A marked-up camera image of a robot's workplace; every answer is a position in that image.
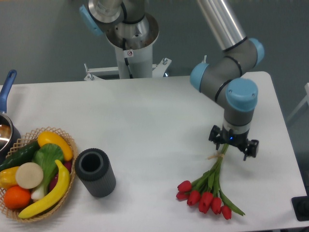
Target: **blue pan handle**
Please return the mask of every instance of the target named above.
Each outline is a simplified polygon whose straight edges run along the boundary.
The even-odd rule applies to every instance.
[[[6,102],[16,75],[16,70],[10,70],[8,76],[5,79],[5,82],[0,92],[0,112],[6,113]]]

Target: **yellow banana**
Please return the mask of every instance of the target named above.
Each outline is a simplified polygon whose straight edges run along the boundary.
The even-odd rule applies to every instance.
[[[70,184],[70,173],[67,168],[59,160],[55,160],[58,166],[58,182],[54,189],[48,193],[45,197],[38,200],[37,202],[29,205],[18,215],[19,218],[26,219],[31,218],[46,209],[49,209],[54,204],[56,204],[67,192]]]

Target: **plastic vegetable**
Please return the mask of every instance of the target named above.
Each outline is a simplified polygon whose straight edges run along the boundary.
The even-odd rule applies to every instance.
[[[20,166],[23,163],[30,162],[34,153],[39,149],[40,146],[38,141],[34,141],[21,147],[19,150],[4,160],[4,162],[0,165],[0,172],[8,168]]]
[[[15,179],[18,185],[24,189],[37,187],[43,180],[43,170],[40,165],[32,162],[22,164],[16,174]]]
[[[72,171],[72,162],[71,162],[71,161],[64,162],[63,165],[67,168],[67,170],[69,171],[69,173],[71,173],[71,171]],[[57,174],[57,175],[52,179],[52,181],[49,183],[49,188],[48,188],[49,192],[50,192],[51,190],[54,189],[54,187],[55,187],[56,184],[57,184],[57,181],[58,181],[58,174]]]
[[[29,205],[20,212],[18,217],[31,218],[56,204],[66,193],[70,184],[70,173],[61,161],[56,160],[55,163],[59,169],[59,179],[55,188],[41,200]]]
[[[61,147],[65,161],[70,161],[73,158],[73,152],[67,142],[58,134],[51,131],[43,131],[38,136],[40,147],[45,144],[56,144]]]
[[[0,188],[8,189],[17,185],[15,173],[19,167],[8,168],[0,172]]]
[[[9,209],[20,209],[26,207],[30,203],[30,199],[30,191],[17,185],[6,190],[3,202]]]
[[[57,174],[55,160],[63,162],[62,150],[56,144],[46,144],[34,154],[32,162],[40,165],[44,173],[43,181],[32,191],[31,198],[34,201],[42,199],[48,193],[48,185]]]

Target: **red vegetable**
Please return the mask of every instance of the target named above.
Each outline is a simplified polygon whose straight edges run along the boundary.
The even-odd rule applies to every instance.
[[[63,165],[68,169],[69,173],[71,173],[71,171],[72,171],[72,161],[64,162]]]
[[[185,192],[178,192],[176,198],[180,201],[187,200],[189,198],[189,194],[188,193],[186,194]]]
[[[188,191],[191,191],[192,185],[190,181],[185,180],[180,185],[178,185],[177,188],[178,188],[178,191],[180,192],[188,192]]]
[[[188,205],[194,205],[198,203],[198,201],[201,199],[201,194],[197,190],[193,190],[190,193],[189,199],[187,200]]]
[[[221,199],[220,197],[215,197],[211,202],[211,209],[215,214],[221,213]]]
[[[226,220],[229,220],[232,218],[232,210],[228,206],[223,205],[221,207],[221,212]]]
[[[67,161],[67,162],[64,162],[63,164],[69,171],[69,173],[71,173],[72,171],[72,161]],[[52,181],[49,183],[49,188],[48,190],[51,191],[53,190],[53,188],[56,186],[58,182],[58,174],[55,175],[55,177],[52,179]]]
[[[56,186],[57,182],[58,182],[58,174],[55,175],[55,177],[54,177],[54,178],[52,179],[52,181],[49,183],[49,188],[48,188],[48,190],[49,190],[49,191],[53,190],[54,187]]]
[[[211,192],[204,192],[198,205],[199,211],[204,214],[207,213],[211,206],[212,200],[213,194]]]

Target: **yellow bell pepper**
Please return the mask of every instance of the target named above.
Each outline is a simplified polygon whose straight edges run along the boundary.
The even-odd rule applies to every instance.
[[[48,193],[45,197],[38,200],[37,202],[29,205],[27,208],[22,210],[18,215],[19,218],[26,219],[31,218],[56,204],[67,192],[70,184],[70,173],[68,169],[59,161],[55,160],[58,166],[58,182],[54,189]]]
[[[73,152],[67,142],[58,134],[51,131],[43,131],[38,136],[38,143],[40,147],[45,144],[56,144],[63,152],[63,157],[65,161],[70,161],[73,158]]]
[[[0,172],[0,188],[9,189],[17,185],[15,174],[19,167],[4,169]]]

